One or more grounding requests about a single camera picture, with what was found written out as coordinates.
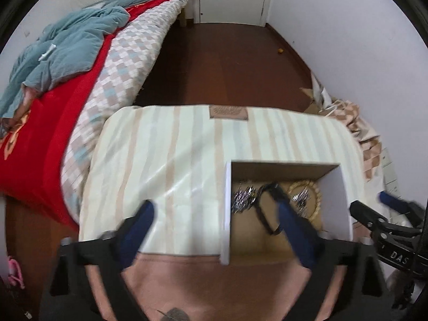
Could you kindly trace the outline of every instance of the white box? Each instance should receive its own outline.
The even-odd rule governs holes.
[[[223,212],[220,217],[222,219],[220,262],[223,265],[228,265],[231,263],[230,235],[232,223],[232,184],[238,181],[251,180],[254,182],[262,181],[264,183],[270,183],[274,181],[291,182],[305,179],[316,181],[322,194],[320,217],[323,230],[331,233],[331,235],[336,239],[348,241],[353,239],[352,218],[349,214],[350,200],[347,199],[342,168],[338,164],[266,163],[233,160],[226,164],[225,176],[225,206],[223,207]],[[281,233],[277,236],[278,239],[283,240],[282,238],[279,238],[280,236],[284,236],[284,233]],[[264,261],[264,258],[260,253],[255,253],[254,255],[248,255],[246,253],[241,257],[237,257],[242,259],[235,259],[235,261],[245,261],[243,264],[272,263],[274,261],[278,261],[277,258],[272,260],[272,257],[271,259],[266,259],[266,261]]]

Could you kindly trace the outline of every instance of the wooden floor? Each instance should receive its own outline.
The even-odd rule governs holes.
[[[295,61],[266,28],[238,24],[173,25],[135,104],[220,104],[303,111],[311,85],[307,68]],[[38,309],[43,283],[63,237],[71,229],[8,199],[9,254],[22,266],[31,303]]]

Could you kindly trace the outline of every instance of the red bed sheet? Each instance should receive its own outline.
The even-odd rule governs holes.
[[[137,18],[168,0],[127,9]],[[36,99],[23,124],[0,142],[0,192],[54,220],[78,229],[61,191],[61,165],[77,119],[104,66],[113,38],[108,35],[93,68]]]

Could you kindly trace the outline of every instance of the gold pattern on red blanket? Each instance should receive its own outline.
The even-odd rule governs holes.
[[[361,118],[360,107],[350,101],[336,100],[332,104],[333,110],[321,111],[323,116],[329,116],[342,122],[358,141],[364,157],[364,173],[367,180],[373,178],[375,168],[380,165],[382,143],[379,135]]]
[[[6,160],[10,154],[12,153],[14,147],[16,146],[16,142],[18,140],[19,131],[22,129],[22,127],[27,123],[28,117],[31,111],[28,111],[19,121],[18,124],[16,124],[11,131],[9,131],[6,136],[3,138],[2,141],[0,141],[0,148],[4,141],[6,141],[6,138],[10,135],[9,140],[7,141],[6,145],[4,146],[4,160]]]

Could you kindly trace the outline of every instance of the jewelry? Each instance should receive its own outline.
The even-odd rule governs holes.
[[[296,192],[296,189],[300,187],[303,187],[303,190]],[[308,217],[307,201],[311,199],[310,190],[315,194],[315,210]],[[287,193],[297,207],[297,214],[300,217],[307,218],[309,222],[313,222],[319,214],[322,198],[321,192],[315,182],[310,180],[296,181],[290,185]]]
[[[232,213],[241,213],[250,209],[257,196],[257,189],[253,186],[247,187],[243,190],[241,183],[239,183],[238,190],[235,192],[232,201]]]

